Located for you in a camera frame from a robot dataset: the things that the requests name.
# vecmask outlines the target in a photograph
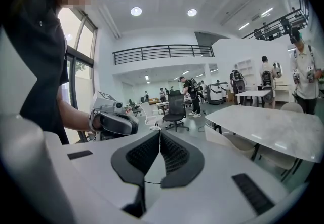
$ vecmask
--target black shirt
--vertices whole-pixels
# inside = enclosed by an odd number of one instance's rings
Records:
[[[5,29],[37,77],[20,115],[44,131],[56,133],[62,144],[69,144],[56,101],[59,86],[68,82],[66,42],[57,12],[56,0],[23,0]]]
[[[185,82],[184,82],[184,85],[183,85],[184,88],[186,87],[189,87],[188,88],[188,93],[190,94],[191,98],[192,96],[195,98],[197,95],[196,95],[196,90],[195,88],[193,87],[193,83],[192,83],[192,80],[191,79],[187,79]]]

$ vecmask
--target table leg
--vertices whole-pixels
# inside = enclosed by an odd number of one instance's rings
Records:
[[[256,145],[254,146],[254,152],[253,152],[253,155],[251,156],[251,160],[252,160],[252,161],[255,160],[255,157],[257,156],[257,153],[258,153],[259,147],[260,147],[260,144],[256,144]]]

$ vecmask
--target black pants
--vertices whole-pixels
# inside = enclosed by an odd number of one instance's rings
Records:
[[[236,94],[238,94],[238,88],[236,86],[236,83],[233,84],[233,90],[234,90],[234,103],[235,103],[235,105],[238,105],[237,96],[236,96]],[[244,97],[240,96],[239,101],[240,101],[241,105],[243,105],[243,100],[244,100]]]
[[[193,97],[191,97],[191,99],[192,99],[192,105],[193,105],[192,112],[200,114],[199,96],[194,94]]]
[[[317,99],[307,100],[296,95],[296,100],[297,103],[302,106],[304,113],[312,114],[312,115],[315,114]]]

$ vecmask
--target desk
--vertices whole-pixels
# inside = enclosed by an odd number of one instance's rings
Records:
[[[236,94],[236,96],[244,96],[243,105],[245,106],[247,97],[251,97],[250,106],[252,106],[252,97],[257,97],[257,107],[259,107],[259,97],[261,97],[261,106],[264,108],[263,97],[266,96],[270,91],[246,91]]]
[[[286,155],[315,163],[321,162],[324,125],[318,116],[233,105],[207,115],[206,119]]]

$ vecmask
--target cable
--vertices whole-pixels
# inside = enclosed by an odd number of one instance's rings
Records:
[[[149,181],[144,181],[145,183],[151,183],[151,184],[161,184],[160,182],[149,182]]]

